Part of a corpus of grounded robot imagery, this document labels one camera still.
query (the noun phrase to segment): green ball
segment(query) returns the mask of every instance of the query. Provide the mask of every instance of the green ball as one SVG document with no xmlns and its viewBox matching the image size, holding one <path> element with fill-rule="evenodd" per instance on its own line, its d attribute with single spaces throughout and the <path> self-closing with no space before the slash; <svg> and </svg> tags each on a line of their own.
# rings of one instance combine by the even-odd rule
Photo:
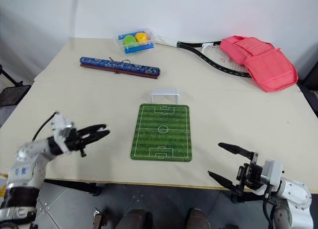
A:
<svg viewBox="0 0 318 229">
<path fill-rule="evenodd" d="M 127 36 L 124 38 L 123 44 L 124 44 L 124 45 L 127 45 L 128 48 L 138 46 L 137 40 L 136 40 L 135 37 L 132 36 L 131 34 L 127 35 Z"/>
</svg>

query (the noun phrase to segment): pink bag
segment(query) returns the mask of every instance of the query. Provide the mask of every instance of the pink bag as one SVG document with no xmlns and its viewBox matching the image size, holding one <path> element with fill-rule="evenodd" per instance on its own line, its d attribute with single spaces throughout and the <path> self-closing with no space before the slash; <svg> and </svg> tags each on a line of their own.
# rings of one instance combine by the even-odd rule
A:
<svg viewBox="0 0 318 229">
<path fill-rule="evenodd" d="M 253 37 L 232 36 L 223 39 L 220 48 L 236 63 L 244 65 L 266 92 L 283 90 L 298 81 L 294 65 L 270 43 Z"/>
</svg>

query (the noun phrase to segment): racket handle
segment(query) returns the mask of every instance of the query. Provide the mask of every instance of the racket handle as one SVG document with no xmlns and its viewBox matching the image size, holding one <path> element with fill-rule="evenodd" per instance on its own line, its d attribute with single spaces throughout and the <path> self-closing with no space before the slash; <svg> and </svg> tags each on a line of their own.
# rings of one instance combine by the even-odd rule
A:
<svg viewBox="0 0 318 229">
<path fill-rule="evenodd" d="M 167 46 L 172 46 L 172 47 L 177 47 L 177 40 L 168 40 L 168 39 L 156 39 L 155 40 L 156 44 L 162 44 L 162 45 L 167 45 Z"/>
</svg>

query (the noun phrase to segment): tennis ball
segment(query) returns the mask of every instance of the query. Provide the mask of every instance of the tennis ball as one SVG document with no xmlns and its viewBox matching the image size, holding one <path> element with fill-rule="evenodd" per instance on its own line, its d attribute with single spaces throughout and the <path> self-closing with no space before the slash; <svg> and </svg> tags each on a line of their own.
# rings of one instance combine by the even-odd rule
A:
<svg viewBox="0 0 318 229">
<path fill-rule="evenodd" d="M 123 44 L 124 44 L 124 45 L 127 45 L 128 48 L 138 46 L 137 40 L 136 40 L 135 37 L 132 36 L 131 34 L 127 35 L 127 36 L 124 38 Z"/>
<path fill-rule="evenodd" d="M 148 35 L 146 33 L 139 32 L 135 35 L 135 38 L 137 42 L 146 42 L 148 40 Z"/>
</svg>

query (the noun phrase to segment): clear plastic box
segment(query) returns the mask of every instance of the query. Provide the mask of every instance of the clear plastic box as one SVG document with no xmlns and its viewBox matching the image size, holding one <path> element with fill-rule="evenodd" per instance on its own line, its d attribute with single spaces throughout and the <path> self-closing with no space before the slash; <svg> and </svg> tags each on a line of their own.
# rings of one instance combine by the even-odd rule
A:
<svg viewBox="0 0 318 229">
<path fill-rule="evenodd" d="M 146 41 L 141 41 L 133 44 L 124 44 L 123 40 L 127 35 L 136 36 L 137 33 L 146 33 L 148 39 Z M 139 31 L 129 32 L 126 34 L 118 35 L 115 38 L 115 43 L 123 48 L 125 54 L 134 53 L 146 49 L 152 49 L 155 47 L 155 36 L 149 29 L 143 29 Z"/>
</svg>

